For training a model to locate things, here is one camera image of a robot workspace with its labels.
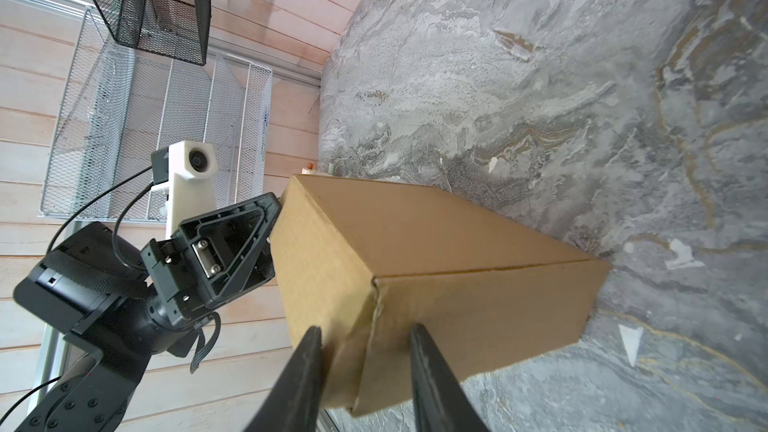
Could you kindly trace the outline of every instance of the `wire mesh basket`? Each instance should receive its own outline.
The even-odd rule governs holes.
[[[98,194],[150,165],[150,154],[180,140],[214,146],[216,206],[262,193],[272,71],[216,53],[206,67],[136,53],[114,42],[86,11],[64,90],[43,187],[41,214],[67,218]],[[81,220],[115,220],[151,172],[88,207]],[[125,216],[164,221],[165,196],[152,192]]]
[[[205,65],[210,0],[93,1],[117,43]]]

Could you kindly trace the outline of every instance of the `black mesh basket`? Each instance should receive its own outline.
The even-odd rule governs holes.
[[[115,42],[205,65],[210,0],[93,0]]]

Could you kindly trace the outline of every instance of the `cardboard box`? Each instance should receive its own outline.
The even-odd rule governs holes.
[[[271,235],[298,344],[322,328],[324,407],[411,397],[424,324],[459,380],[579,339],[610,265],[439,188],[294,176]]]

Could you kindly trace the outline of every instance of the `box seam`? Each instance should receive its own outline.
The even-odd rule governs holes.
[[[330,224],[330,226],[332,227],[333,231],[336,234],[338,234],[344,240],[344,242],[346,242],[347,245],[349,245],[350,243],[349,243],[349,240],[347,240],[347,237],[344,234],[342,234],[342,232],[336,226],[334,221],[332,221],[330,219],[330,217],[328,217],[328,215],[326,214],[326,211],[323,210],[322,207],[320,206],[320,204],[317,203],[317,198],[315,197],[315,195],[312,194],[312,192],[310,190],[308,190],[306,187],[304,187],[304,184],[302,184],[302,181],[299,180],[299,178],[297,176],[298,176],[298,174],[294,175],[294,177],[296,178],[296,181],[301,186],[302,192],[304,193],[304,195],[306,197],[308,197],[310,204],[315,209],[315,212],[320,214],[321,217],[324,219],[325,223],[326,224]],[[371,293],[373,294],[373,300],[376,303],[376,306],[373,308],[373,316],[372,316],[372,319],[371,319],[371,331],[369,332],[368,341],[366,343],[366,350],[365,350],[365,353],[364,353],[364,355],[362,357],[362,367],[360,369],[360,376],[356,380],[357,391],[355,392],[355,402],[352,405],[352,410],[354,410],[354,408],[357,406],[358,399],[360,398],[360,386],[362,384],[362,372],[365,369],[366,359],[368,358],[368,352],[370,350],[371,343],[373,341],[373,331],[374,331],[374,327],[376,325],[376,317],[378,316],[378,311],[379,311],[379,287],[378,287],[377,284],[374,283],[374,279],[376,278],[376,276],[374,276],[373,273],[371,272],[371,267],[368,264],[368,262],[366,262],[360,256],[360,254],[358,254],[357,250],[355,250],[354,247],[352,247],[351,245],[350,245],[350,250],[352,251],[352,253],[354,253],[358,257],[358,259],[360,260],[360,263],[365,265],[366,270],[368,271],[368,275],[370,276],[370,283],[371,283],[371,286],[372,286]]]
[[[426,274],[390,274],[390,275],[376,275],[373,279],[377,278],[414,278],[414,277],[434,277],[436,275],[455,275],[455,274],[480,274],[483,272],[495,272],[495,271],[513,271],[523,270],[526,268],[545,267],[547,265],[566,265],[566,264],[579,264],[580,262],[606,262],[601,258],[583,258],[579,260],[568,260],[563,262],[550,262],[547,264],[527,264],[518,265],[513,267],[486,267],[486,268],[471,268],[458,271],[442,271],[442,272],[428,272]]]
[[[362,387],[362,376],[366,370],[366,363],[368,362],[368,355],[373,347],[373,337],[376,333],[376,322],[381,316],[381,291],[379,285],[376,283],[376,278],[371,278],[371,291],[373,293],[373,299],[376,301],[376,306],[373,308],[373,315],[371,316],[371,331],[368,335],[368,342],[366,343],[366,350],[362,356],[362,368],[360,369],[360,377],[357,379],[357,394],[355,395],[355,403],[352,405],[352,412],[357,409],[357,405],[360,402],[360,388]]]

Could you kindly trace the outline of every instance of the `gray marble floor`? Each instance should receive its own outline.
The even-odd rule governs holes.
[[[614,264],[578,344],[467,380],[493,430],[768,430],[766,64],[768,0],[364,0],[323,73],[320,166]],[[333,415],[413,428],[410,404]]]

